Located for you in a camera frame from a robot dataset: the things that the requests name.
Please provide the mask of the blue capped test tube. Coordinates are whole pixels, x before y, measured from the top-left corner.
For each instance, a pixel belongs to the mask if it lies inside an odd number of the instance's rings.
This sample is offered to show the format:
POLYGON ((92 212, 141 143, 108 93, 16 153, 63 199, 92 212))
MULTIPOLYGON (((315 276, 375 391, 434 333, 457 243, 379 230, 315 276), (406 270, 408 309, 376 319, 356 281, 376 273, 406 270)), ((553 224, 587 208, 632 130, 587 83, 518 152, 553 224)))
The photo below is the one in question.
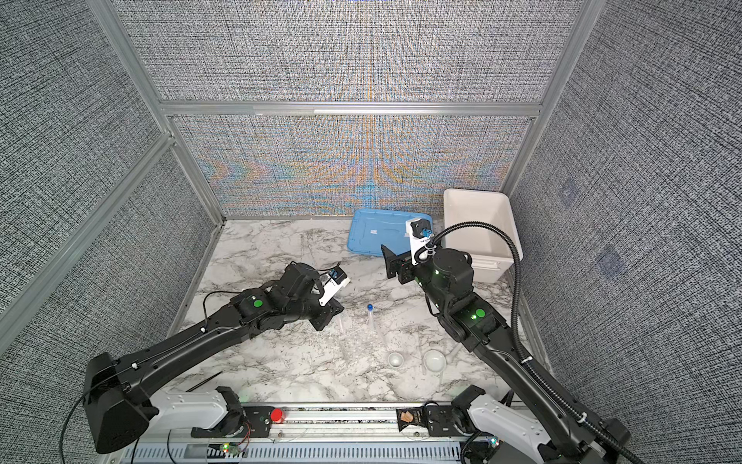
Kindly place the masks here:
POLYGON ((370 334, 376 334, 376 325, 375 325, 375 309, 374 305, 368 304, 367 307, 367 327, 370 332, 370 334))

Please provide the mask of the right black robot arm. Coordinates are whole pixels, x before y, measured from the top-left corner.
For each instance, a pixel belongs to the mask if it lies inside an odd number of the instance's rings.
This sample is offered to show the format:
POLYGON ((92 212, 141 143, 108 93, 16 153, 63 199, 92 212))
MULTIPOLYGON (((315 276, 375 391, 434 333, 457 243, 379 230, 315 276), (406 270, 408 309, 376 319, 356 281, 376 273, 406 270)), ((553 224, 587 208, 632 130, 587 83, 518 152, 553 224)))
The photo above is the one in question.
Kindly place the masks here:
POLYGON ((620 458, 641 462, 628 449, 630 433, 620 421, 605 421, 579 402, 523 346, 520 253, 504 230, 488 222, 460 222, 438 234, 431 231, 427 220, 414 220, 410 226, 409 251, 396 254, 381 247, 386 275, 402 284, 415 282, 446 333, 504 379, 531 411, 529 416, 521 414, 477 387, 456 396, 452 407, 468 435, 461 448, 462 462, 488 463, 502 444, 533 463, 616 463, 620 458), (466 228, 495 234, 511 253, 508 318, 475 292, 471 255, 442 243, 447 235, 466 228))

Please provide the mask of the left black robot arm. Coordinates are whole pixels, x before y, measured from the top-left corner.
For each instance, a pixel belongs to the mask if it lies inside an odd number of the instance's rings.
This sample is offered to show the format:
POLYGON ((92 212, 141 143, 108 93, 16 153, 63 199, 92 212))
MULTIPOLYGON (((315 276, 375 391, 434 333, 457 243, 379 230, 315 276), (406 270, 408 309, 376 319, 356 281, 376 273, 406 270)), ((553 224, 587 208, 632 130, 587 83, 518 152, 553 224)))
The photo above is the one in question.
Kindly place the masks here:
POLYGON ((94 357, 81 404, 96 452, 111 454, 141 437, 164 412, 155 403, 156 392, 195 365, 297 321, 321 332, 343 309, 318 270, 292 262, 278 280, 239 292, 171 338, 118 359, 108 353, 94 357))

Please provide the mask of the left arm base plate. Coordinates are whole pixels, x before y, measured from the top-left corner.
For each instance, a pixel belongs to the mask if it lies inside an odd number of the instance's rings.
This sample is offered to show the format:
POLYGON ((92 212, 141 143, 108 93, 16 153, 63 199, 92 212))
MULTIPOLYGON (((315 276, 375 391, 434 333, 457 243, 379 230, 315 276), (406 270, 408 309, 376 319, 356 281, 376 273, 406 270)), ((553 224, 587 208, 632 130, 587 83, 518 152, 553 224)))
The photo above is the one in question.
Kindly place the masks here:
POLYGON ((268 438, 272 424, 272 406, 243 406, 243 412, 229 411, 227 416, 214 428, 193 427, 191 438, 268 438))

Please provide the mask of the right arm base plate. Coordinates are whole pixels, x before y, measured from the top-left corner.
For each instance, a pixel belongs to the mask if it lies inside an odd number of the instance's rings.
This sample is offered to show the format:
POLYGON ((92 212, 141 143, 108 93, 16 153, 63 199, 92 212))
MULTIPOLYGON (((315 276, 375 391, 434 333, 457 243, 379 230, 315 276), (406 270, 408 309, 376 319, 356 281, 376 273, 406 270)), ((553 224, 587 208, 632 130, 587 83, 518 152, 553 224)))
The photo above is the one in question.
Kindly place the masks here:
POLYGON ((431 437, 463 437, 455 409, 450 405, 428 404, 423 407, 426 428, 431 437))

